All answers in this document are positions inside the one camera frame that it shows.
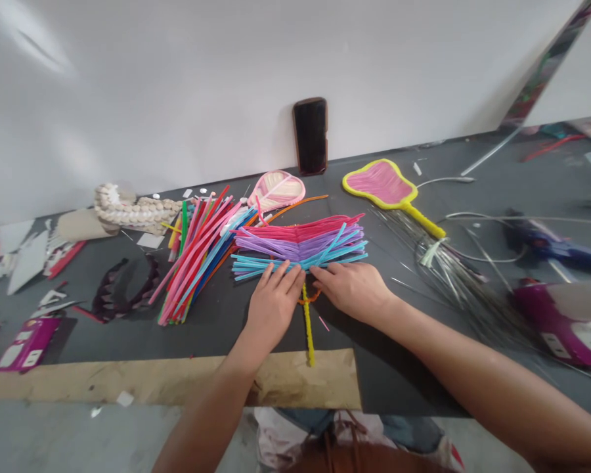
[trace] bundle of wires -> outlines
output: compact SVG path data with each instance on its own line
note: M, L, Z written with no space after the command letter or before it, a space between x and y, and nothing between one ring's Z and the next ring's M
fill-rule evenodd
M363 228L358 225L356 217L334 215L304 225L294 227L239 227L235 234L234 244L242 250L263 253L277 261L289 260L290 267L300 265L308 271L311 266L325 267L332 261L348 263L365 258ZM270 258L232 255L236 261L232 267L236 281L261 275Z
M453 247L436 241L403 212L373 213L414 254L416 274L451 308L466 314L480 340L492 347L537 348L538 335L524 318L489 285L467 258Z

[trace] purple box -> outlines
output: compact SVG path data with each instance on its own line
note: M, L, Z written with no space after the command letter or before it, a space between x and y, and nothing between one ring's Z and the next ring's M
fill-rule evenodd
M41 362L61 318L28 319L0 358L0 371L28 371Z

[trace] blue glue gun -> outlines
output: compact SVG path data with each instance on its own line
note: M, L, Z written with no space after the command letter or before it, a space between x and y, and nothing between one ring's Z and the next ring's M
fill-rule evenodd
M506 215L525 217L523 213L513 209L508 210ZM511 220L509 223L515 230L517 239L525 243L538 257L557 259L562 263L591 271L591 248L560 238L537 220Z

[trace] hand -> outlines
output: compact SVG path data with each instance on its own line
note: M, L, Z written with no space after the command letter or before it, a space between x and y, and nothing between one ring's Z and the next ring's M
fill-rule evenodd
M390 291L379 271L365 263L331 263L328 270L311 268L313 283L340 311L352 318L381 328L388 307L399 300Z
M248 349L253 351L253 360L258 366L278 345L289 328L304 285L306 274L300 266L294 266L285 274L288 266L287 260L272 274L274 263L270 263L250 300L248 322L241 338L247 341Z

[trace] finger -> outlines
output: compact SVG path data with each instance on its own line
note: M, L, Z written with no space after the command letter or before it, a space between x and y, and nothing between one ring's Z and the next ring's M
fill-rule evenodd
M283 294L289 292L289 289L293 285L296 278L302 272L300 265L293 266L288 273L285 274L282 281L278 284L278 290L281 291Z
M330 263L328 265L329 272L333 274L341 273L345 268L337 262Z
M291 297L294 301L296 301L299 298L300 292L302 292L302 286L304 286L304 280L306 277L306 271L300 271L295 277L293 283L291 284L291 287L289 287L289 291L287 291L287 296Z
M288 259L286 259L285 261L282 262L282 264L280 266L278 266L278 269L276 271L274 271L274 274L271 276L271 278L269 278L269 281L267 282L267 287L272 288L272 289L278 287L278 284L280 284L280 281L282 280L282 277L284 276L285 272L287 271L289 264L290 264L290 261Z
M315 281L313 287L320 289L333 304L335 303L335 294L324 283Z
M326 286L328 286L333 279L333 274L317 266L311 266L311 274L315 276L318 281L322 281Z
M267 281L269 281L269 277L271 276L271 271L273 271L273 269L274 263L270 263L267 265L263 274L261 275L261 278L258 281L258 284L256 285L256 289L262 289L265 286L267 286Z

